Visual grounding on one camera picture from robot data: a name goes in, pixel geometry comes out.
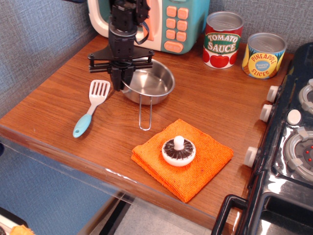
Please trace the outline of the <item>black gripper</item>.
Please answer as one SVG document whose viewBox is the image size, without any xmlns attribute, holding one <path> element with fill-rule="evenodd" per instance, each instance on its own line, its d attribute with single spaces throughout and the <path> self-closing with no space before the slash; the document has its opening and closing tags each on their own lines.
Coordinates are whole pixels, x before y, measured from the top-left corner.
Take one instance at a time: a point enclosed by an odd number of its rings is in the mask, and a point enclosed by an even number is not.
<svg viewBox="0 0 313 235">
<path fill-rule="evenodd" d="M 122 31 L 110 24 L 108 45 L 88 55 L 89 71 L 110 73 L 116 91 L 120 91 L 121 82 L 122 86 L 130 85 L 135 69 L 152 67 L 155 52 L 135 46 L 136 34 L 136 25 L 129 31 Z"/>
</svg>

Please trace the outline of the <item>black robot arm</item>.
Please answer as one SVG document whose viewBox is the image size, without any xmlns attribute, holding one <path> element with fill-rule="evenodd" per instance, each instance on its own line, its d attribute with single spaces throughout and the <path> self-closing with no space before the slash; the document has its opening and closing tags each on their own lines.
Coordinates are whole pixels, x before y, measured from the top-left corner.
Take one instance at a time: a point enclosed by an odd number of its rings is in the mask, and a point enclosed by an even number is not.
<svg viewBox="0 0 313 235">
<path fill-rule="evenodd" d="M 145 0 L 111 0 L 110 22 L 108 25 L 109 44 L 102 50 L 89 54 L 90 72 L 107 72 L 110 74 L 116 91 L 130 85 L 136 69 L 147 69 L 153 65 L 153 50 L 137 48 L 134 43 L 142 44 L 147 40 L 136 39 L 137 27 L 149 29 L 144 22 L 150 7 Z"/>
</svg>

